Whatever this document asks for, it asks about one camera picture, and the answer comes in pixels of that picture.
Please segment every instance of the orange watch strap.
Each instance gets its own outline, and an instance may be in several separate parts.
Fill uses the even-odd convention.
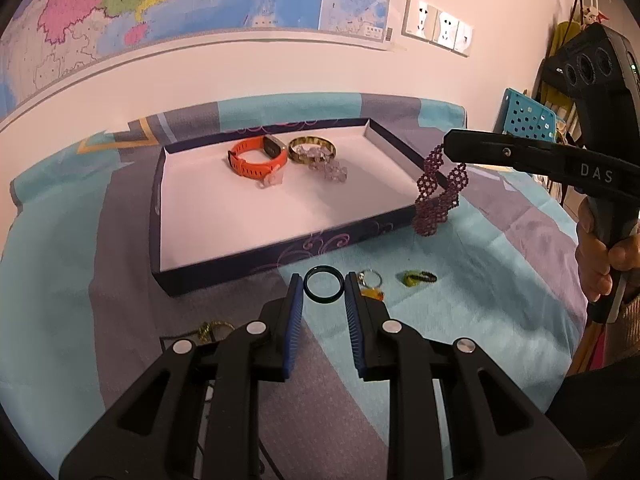
[[[239,157],[241,153],[251,152],[253,150],[261,150],[264,147],[264,136],[250,137],[238,142],[229,152],[229,164],[233,170],[240,176],[252,178],[254,180],[262,180],[271,173],[276,166],[283,167],[287,163],[287,150],[282,150],[280,155],[270,160],[254,164],[247,162],[244,158]]]

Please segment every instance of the bed sheet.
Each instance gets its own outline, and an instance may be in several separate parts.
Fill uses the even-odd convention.
[[[162,145],[352,117],[375,119],[423,155],[466,119],[461,107],[399,96],[243,98],[91,136],[12,182],[18,215],[0,262],[0,402],[54,477],[82,434],[159,356],[161,341],[205,320],[242,325],[286,293],[293,272],[320,263],[375,268],[393,317],[435,340],[475,339],[546,409],[579,342],[586,300],[575,224],[525,174],[470,166],[460,206],[433,237],[403,228],[331,252],[338,240],[319,237],[306,246],[311,259],[295,261],[291,248],[267,272],[181,298],[154,281],[148,210]],[[404,288],[398,274],[407,269],[430,270],[438,281]],[[305,300],[292,379],[260,391],[260,437],[285,478],[384,478],[387,399],[387,384],[357,378],[344,303]],[[446,455],[446,431],[443,441]],[[268,466],[263,478],[274,478]]]

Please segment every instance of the watch face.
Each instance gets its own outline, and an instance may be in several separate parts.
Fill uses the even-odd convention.
[[[273,136],[264,136],[264,152],[271,158],[276,158],[286,146]]]

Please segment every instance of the black ring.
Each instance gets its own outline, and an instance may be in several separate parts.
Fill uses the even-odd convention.
[[[340,290],[338,290],[338,292],[328,298],[322,298],[321,296],[316,296],[314,293],[312,293],[309,290],[308,281],[309,278],[311,278],[314,274],[318,274],[319,272],[326,272],[327,274],[335,276],[340,283]],[[309,297],[310,300],[313,300],[316,303],[329,304],[333,303],[334,301],[338,301],[340,299],[340,296],[344,292],[344,277],[335,267],[328,265],[318,265],[317,267],[313,267],[313,269],[309,269],[309,272],[305,274],[305,281],[303,282],[303,285],[305,287],[305,294]]]

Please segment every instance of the map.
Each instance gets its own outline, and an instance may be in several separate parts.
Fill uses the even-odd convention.
[[[0,120],[107,56],[216,31],[315,30],[382,41],[389,0],[23,0],[0,38]]]

